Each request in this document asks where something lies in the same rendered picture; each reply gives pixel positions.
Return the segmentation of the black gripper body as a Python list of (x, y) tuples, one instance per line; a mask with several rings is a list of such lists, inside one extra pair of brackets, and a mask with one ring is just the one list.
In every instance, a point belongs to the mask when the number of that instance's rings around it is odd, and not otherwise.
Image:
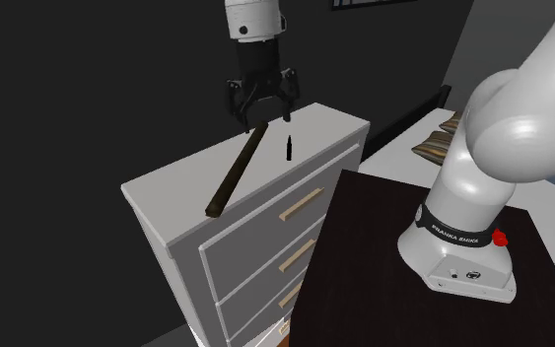
[(276, 96), (283, 80), (279, 40), (237, 42), (236, 51), (244, 95), (252, 101)]

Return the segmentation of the dark framed wall picture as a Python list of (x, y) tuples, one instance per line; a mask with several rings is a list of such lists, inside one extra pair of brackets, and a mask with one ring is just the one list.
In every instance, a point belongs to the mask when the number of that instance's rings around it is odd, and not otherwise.
[(416, 1), (417, 0), (332, 0), (330, 10), (345, 11), (358, 8), (385, 6)]

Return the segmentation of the grey chest of drawers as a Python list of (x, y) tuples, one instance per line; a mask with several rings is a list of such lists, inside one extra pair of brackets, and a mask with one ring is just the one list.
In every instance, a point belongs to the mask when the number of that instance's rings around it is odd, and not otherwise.
[(369, 129), (323, 104), (272, 120), (219, 218), (205, 208), (246, 134), (122, 185), (197, 347), (245, 347), (293, 310), (337, 180), (359, 167)]

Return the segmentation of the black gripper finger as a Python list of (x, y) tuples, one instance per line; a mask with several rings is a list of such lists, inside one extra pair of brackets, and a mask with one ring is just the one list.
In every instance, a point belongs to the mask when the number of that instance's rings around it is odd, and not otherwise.
[(227, 110), (242, 126), (250, 130), (247, 112), (259, 96), (259, 82), (254, 79), (227, 80)]
[(298, 72), (294, 68), (275, 69), (272, 72), (274, 95), (281, 101), (281, 116), (285, 122), (291, 121), (291, 112), (300, 98)]

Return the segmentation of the dark robot stand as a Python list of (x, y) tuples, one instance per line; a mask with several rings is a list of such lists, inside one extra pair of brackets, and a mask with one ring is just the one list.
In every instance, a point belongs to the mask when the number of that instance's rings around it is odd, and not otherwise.
[(430, 290), (397, 239), (428, 190), (342, 171), (292, 314), (289, 347), (555, 347), (555, 264), (527, 211), (506, 207), (516, 298)]

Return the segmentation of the long dark brown stick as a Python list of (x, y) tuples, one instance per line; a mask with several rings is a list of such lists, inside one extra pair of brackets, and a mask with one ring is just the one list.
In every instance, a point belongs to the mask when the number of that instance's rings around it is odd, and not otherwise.
[(261, 142), (269, 126), (267, 121), (261, 121), (254, 129), (238, 154), (228, 173), (220, 183), (218, 189), (205, 208), (205, 215), (219, 218), (227, 206), (232, 194), (238, 186), (246, 167)]

